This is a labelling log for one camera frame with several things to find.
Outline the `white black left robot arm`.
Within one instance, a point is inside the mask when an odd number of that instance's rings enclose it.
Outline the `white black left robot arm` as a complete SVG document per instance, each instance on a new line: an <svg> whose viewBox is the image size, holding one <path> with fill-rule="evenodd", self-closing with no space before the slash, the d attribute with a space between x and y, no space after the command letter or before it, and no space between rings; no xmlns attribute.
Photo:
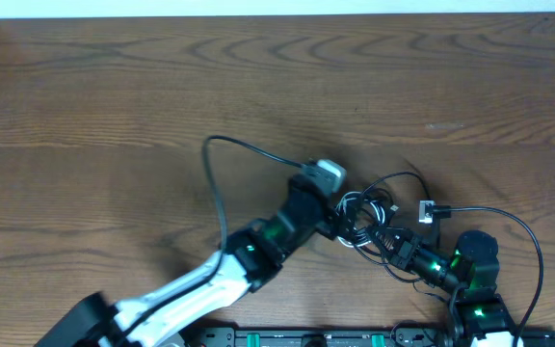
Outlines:
<svg viewBox="0 0 555 347"><path fill-rule="evenodd" d="M260 227L230 234L225 248L190 273L145 295L106 303L96 292L51 328L40 346L156 346L209 312L228 307L272 280L285 260L332 215L343 175L299 173L286 202Z"/></svg>

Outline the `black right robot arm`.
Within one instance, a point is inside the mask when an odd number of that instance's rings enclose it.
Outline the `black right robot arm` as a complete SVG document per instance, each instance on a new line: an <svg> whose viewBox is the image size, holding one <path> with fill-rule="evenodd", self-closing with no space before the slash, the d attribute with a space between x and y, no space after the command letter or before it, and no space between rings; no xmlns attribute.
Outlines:
<svg viewBox="0 0 555 347"><path fill-rule="evenodd" d="M437 346L523 346L525 342L496 293L500 265L495 238L471 230L450 255L405 228L376 226L366 232L385 265L415 276L449 295L446 331Z"/></svg>

